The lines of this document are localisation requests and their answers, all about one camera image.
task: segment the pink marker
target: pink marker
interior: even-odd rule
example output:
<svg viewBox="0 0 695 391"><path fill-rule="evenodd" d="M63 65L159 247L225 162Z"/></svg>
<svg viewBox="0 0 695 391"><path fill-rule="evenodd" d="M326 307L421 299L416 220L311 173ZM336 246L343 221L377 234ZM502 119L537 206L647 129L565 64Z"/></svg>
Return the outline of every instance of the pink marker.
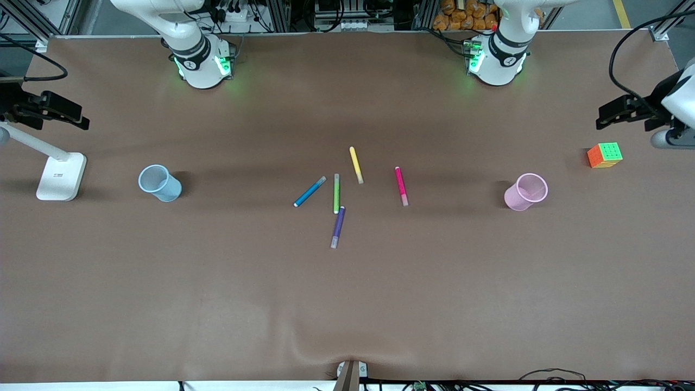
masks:
<svg viewBox="0 0 695 391"><path fill-rule="evenodd" d="M400 167L395 168L395 178L398 181L398 191L400 199L403 201L403 206L408 206L408 194L405 192L405 184L403 183L403 174L400 173Z"/></svg>

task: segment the yellow floor line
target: yellow floor line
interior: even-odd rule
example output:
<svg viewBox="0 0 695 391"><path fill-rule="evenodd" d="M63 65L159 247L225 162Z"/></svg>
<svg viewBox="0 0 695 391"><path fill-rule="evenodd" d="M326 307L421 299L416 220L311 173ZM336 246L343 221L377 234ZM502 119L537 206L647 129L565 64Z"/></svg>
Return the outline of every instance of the yellow floor line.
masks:
<svg viewBox="0 0 695 391"><path fill-rule="evenodd" d="M620 27L623 29L631 29L628 14L625 12L625 7L623 6L623 0L613 0L613 6L615 6L615 12L618 14Z"/></svg>

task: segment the cup rim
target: cup rim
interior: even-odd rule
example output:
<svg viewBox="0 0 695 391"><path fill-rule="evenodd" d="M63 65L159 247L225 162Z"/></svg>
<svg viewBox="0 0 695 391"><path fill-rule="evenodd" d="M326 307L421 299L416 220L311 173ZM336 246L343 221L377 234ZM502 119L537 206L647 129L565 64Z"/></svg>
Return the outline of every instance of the cup rim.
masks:
<svg viewBox="0 0 695 391"><path fill-rule="evenodd" d="M532 176L540 179L541 182L543 182L543 186L546 188L546 193L543 194L543 197L541 197L540 200L529 200L528 198L524 197L523 194L521 194L521 192L519 191L519 181L521 180L521 178L525 177L526 175L532 175ZM528 202L533 202L533 203L541 202L542 200L545 200L546 197L548 197L548 183L546 183L546 180L543 179L543 177L538 175L538 174L526 173L526 174L519 175L519 178L517 178L516 183L514 184L514 187L516 187L516 193L519 194L519 197L522 197L524 200L526 200Z"/></svg>
<svg viewBox="0 0 695 391"><path fill-rule="evenodd" d="M166 174L167 179L164 180L164 184L157 189L154 190L145 190L145 188L142 186L142 174L145 173L145 171L149 170L150 168L161 168L164 170L164 173ZM164 186L169 183L169 170L165 166L162 166L161 164L150 164L149 166L145 167L140 171L140 175L138 176L138 185L140 186L140 190L144 191L145 193L156 193L157 191L160 191L161 189L164 189Z"/></svg>

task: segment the plastic cup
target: plastic cup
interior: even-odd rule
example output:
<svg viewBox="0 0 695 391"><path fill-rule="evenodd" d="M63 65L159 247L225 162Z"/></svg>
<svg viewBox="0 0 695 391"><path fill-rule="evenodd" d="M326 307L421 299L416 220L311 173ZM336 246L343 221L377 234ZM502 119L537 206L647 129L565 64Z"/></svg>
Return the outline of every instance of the plastic cup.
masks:
<svg viewBox="0 0 695 391"><path fill-rule="evenodd" d="M142 191L152 194L163 202L172 202L181 195L181 182L160 164L153 164L142 170L138 177L138 184Z"/></svg>
<svg viewBox="0 0 695 391"><path fill-rule="evenodd" d="M511 210L517 212L528 209L541 202L548 195L548 184L540 175L527 173L521 175L512 187L505 192L505 202Z"/></svg>

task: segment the purple cup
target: purple cup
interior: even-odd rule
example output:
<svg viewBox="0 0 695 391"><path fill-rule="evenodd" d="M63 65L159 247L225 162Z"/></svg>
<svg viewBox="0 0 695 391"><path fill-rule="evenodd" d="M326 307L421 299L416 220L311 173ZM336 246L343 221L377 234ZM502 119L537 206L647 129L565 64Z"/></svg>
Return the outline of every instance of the purple cup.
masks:
<svg viewBox="0 0 695 391"><path fill-rule="evenodd" d="M526 173L507 189L505 202L511 210L521 212L531 205L545 200L547 195L548 184L546 181L540 175Z"/></svg>

